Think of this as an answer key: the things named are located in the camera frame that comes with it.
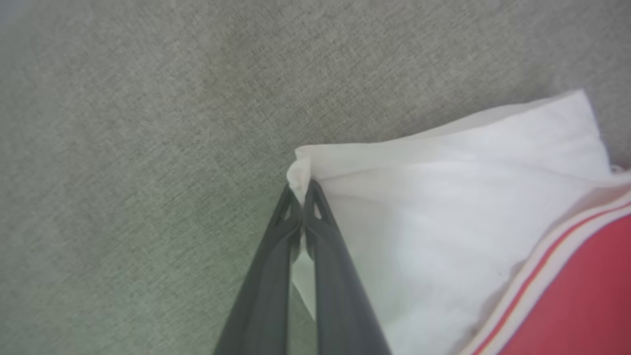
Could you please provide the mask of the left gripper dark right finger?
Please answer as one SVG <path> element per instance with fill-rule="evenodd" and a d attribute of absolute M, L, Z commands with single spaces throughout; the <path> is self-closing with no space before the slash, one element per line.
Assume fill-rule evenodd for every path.
<path fill-rule="evenodd" d="M 314 263 L 318 355 L 391 355 L 324 190 L 310 180 L 304 202 Z"/>

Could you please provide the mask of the red and white basketball jersey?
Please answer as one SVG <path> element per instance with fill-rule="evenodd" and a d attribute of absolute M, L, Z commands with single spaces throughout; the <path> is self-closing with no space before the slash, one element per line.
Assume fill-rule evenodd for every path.
<path fill-rule="evenodd" d="M 456 355 L 545 234 L 631 188 L 582 90 L 295 154 L 290 188 L 320 184 L 393 355 Z"/>

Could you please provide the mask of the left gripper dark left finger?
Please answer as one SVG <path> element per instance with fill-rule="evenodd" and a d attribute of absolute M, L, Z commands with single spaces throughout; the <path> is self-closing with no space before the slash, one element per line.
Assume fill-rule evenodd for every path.
<path fill-rule="evenodd" d="M 284 187 L 212 355 L 287 355 L 291 268 L 302 210 Z"/>

